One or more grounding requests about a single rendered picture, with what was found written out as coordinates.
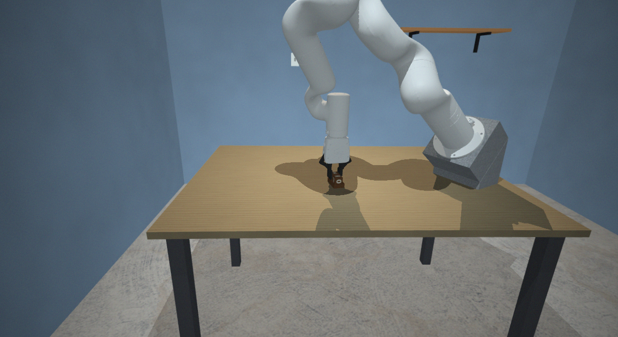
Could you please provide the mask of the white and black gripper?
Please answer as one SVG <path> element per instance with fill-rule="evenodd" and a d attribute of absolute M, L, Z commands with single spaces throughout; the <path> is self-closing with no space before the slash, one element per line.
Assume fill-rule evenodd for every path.
<path fill-rule="evenodd" d="M 325 163 L 325 162 L 326 163 Z M 327 135 L 323 144 L 323 155 L 320 165 L 326 166 L 327 177 L 333 179 L 332 165 L 338 163 L 337 172 L 342 176 L 343 169 L 351 162 L 349 138 L 332 138 Z"/>

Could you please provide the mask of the brown wooden tray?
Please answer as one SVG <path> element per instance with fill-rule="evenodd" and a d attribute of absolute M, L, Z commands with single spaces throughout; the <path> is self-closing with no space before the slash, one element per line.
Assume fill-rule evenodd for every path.
<path fill-rule="evenodd" d="M 334 184 L 333 181 L 331 181 L 329 179 L 329 177 L 327 177 L 327 181 L 330 183 L 331 186 L 333 186 L 333 189 L 340 189 L 340 188 L 344 188 L 345 183 L 340 183 L 340 184 Z"/>

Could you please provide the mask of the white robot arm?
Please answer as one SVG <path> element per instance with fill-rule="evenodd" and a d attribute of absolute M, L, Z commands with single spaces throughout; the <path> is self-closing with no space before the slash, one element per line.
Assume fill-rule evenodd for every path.
<path fill-rule="evenodd" d="M 326 121 L 326 134 L 348 136 L 350 95 L 329 93 L 336 79 L 317 32 L 348 21 L 369 51 L 393 66 L 402 102 L 434 132 L 436 152 L 455 159 L 476 151 L 485 127 L 465 116 L 453 95 L 442 89 L 430 51 L 400 29 L 380 0 L 296 0 L 284 14 L 282 31 L 309 82 L 305 104 L 315 119 Z M 326 93 L 324 101 L 321 95 Z"/>

